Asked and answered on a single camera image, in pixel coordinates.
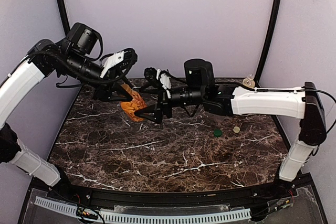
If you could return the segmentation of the orange juice bottle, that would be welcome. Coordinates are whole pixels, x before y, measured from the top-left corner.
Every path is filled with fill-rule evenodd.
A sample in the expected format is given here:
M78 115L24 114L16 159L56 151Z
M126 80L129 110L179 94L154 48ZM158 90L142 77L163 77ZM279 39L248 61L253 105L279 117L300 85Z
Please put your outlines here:
M138 110L144 109L147 107L145 101L142 99L140 94L135 90L131 89L128 84L121 85L125 91L132 96L132 100L129 102L121 102L121 109L129 116L133 122L142 122L143 118L136 116L134 113Z

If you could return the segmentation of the dark green bottle cap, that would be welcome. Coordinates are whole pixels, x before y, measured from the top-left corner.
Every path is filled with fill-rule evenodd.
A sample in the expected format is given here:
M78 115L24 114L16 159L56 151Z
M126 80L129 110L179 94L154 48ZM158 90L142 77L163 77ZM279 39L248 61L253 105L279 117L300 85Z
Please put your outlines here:
M213 134L215 137L221 137L223 135L223 132L220 129L215 129L213 131Z

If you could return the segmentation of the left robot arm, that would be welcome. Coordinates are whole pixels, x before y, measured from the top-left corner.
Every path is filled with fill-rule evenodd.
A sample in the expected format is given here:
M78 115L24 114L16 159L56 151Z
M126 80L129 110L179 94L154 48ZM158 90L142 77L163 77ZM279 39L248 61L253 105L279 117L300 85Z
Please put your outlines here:
M35 89L44 88L44 81L53 73L57 77L72 77L81 85L94 88L93 98L102 102L132 100L120 81L137 62L133 48L104 55L101 49L95 58L90 53L99 44L101 35L82 23L75 23L65 38L58 42L42 39L1 83L1 163L10 163L49 187L68 183L61 168L49 163L30 150L8 124L8 118Z

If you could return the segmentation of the green tea bottle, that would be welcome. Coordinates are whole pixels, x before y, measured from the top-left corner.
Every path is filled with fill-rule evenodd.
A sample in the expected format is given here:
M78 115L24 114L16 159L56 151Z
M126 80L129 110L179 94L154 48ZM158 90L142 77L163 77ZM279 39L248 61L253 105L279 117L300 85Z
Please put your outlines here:
M254 81L254 75L249 74L243 81L242 84L248 88L254 88L255 87L255 81Z

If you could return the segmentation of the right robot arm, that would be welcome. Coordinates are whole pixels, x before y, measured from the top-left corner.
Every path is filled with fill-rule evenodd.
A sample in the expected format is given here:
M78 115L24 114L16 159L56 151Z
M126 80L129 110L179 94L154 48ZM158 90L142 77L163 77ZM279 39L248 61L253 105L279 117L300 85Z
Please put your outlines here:
M300 133L281 163L278 177L291 182L309 155L327 138L324 108L314 83L287 89L249 88L237 82L216 83L213 66L203 59L184 63L185 86L173 88L167 71L146 68L148 83L144 93L157 95L157 103L137 110L135 115L160 124L163 117L171 118L173 108L202 105L218 116L265 114L287 116L300 120Z

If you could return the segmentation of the pale green bottle cap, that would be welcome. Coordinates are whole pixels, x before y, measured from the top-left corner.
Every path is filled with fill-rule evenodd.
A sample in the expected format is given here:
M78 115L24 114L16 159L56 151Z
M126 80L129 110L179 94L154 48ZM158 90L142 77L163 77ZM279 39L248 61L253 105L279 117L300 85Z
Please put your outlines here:
M237 127L237 126L235 126L235 127L233 128L233 131L234 131L235 133L239 133L239 131L240 131L240 128L239 128L239 127Z

